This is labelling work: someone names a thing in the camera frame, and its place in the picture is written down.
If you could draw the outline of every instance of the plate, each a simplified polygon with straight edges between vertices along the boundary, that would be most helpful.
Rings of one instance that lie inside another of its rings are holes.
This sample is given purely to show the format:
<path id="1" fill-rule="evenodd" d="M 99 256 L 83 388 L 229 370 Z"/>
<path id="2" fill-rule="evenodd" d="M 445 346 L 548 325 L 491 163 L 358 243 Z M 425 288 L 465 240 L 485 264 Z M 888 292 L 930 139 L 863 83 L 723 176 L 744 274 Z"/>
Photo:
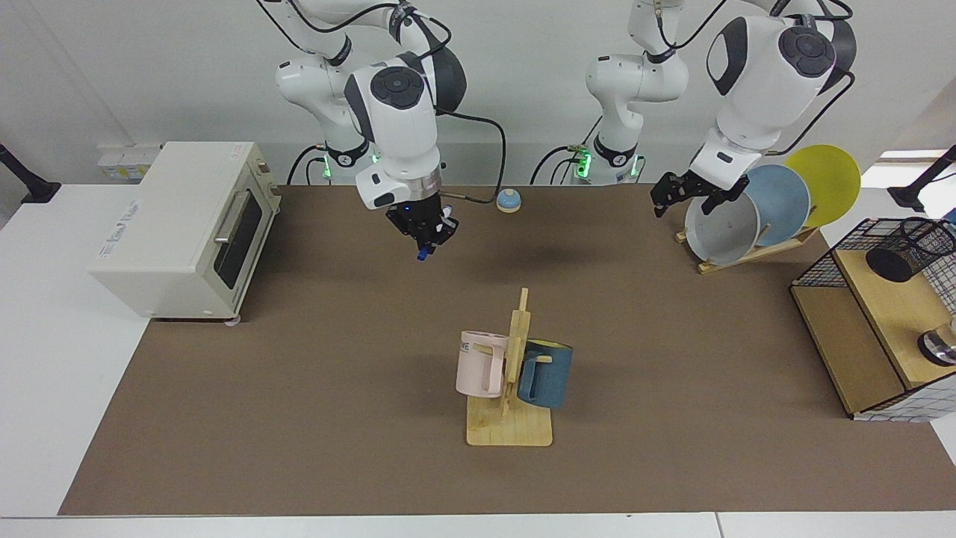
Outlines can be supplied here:
<path id="1" fill-rule="evenodd" d="M 807 226 L 824 226 L 844 216 L 857 203 L 860 183 L 857 161 L 836 146 L 807 146 L 784 163 L 800 174 L 816 207 Z"/>
<path id="2" fill-rule="evenodd" d="M 810 214 L 810 190 L 800 174 L 783 165 L 764 165 L 747 177 L 746 193 L 760 213 L 760 226 L 770 225 L 757 246 L 779 245 L 796 235 Z"/>

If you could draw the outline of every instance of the oven door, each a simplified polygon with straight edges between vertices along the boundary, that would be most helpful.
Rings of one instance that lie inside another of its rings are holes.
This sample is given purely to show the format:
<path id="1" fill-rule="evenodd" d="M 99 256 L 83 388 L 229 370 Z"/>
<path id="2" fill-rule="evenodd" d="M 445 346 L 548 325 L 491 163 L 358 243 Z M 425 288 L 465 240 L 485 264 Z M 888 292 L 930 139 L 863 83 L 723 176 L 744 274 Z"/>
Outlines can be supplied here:
<path id="1" fill-rule="evenodd" d="M 213 274 L 210 276 L 228 290 L 228 301 L 236 310 L 246 292 L 272 218 L 272 206 L 246 165 L 214 238 L 216 249 L 209 268 Z"/>

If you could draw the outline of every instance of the pink mug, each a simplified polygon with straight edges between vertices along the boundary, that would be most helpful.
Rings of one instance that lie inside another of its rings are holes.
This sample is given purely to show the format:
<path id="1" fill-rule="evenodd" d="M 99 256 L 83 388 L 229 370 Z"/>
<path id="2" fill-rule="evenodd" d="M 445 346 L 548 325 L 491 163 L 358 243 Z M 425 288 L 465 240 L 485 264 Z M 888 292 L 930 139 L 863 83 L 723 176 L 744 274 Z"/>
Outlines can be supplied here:
<path id="1" fill-rule="evenodd" d="M 508 337 L 466 330 L 458 351 L 458 378 L 455 389 L 469 396 L 496 398 L 501 395 L 505 375 Z"/>

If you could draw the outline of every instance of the yellow plate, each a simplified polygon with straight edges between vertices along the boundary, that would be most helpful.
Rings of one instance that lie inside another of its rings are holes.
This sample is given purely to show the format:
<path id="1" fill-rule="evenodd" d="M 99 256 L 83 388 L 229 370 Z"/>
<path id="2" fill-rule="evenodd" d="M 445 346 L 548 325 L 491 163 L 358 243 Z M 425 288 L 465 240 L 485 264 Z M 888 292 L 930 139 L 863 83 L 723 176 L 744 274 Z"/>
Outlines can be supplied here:
<path id="1" fill-rule="evenodd" d="M 859 166 L 839 147 L 804 147 L 791 155 L 786 165 L 806 182 L 811 203 L 816 207 L 807 218 L 807 226 L 830 224 L 857 203 L 861 182 Z"/>

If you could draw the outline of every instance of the oven handle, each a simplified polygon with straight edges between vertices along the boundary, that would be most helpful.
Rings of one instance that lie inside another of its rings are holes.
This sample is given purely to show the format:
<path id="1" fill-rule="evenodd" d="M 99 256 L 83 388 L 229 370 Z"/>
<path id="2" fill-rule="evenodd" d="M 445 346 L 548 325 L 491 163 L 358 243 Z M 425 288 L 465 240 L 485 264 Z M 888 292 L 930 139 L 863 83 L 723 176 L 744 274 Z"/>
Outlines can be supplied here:
<path id="1" fill-rule="evenodd" d="M 232 197 L 232 205 L 229 206 L 229 211 L 226 213 L 226 218 L 223 219 L 219 231 L 216 232 L 216 238 L 214 239 L 216 243 L 228 244 L 236 237 L 236 232 L 239 231 L 239 223 L 242 222 L 242 215 L 246 212 L 246 206 L 251 199 L 252 193 L 249 191 L 235 193 L 235 196 Z"/>

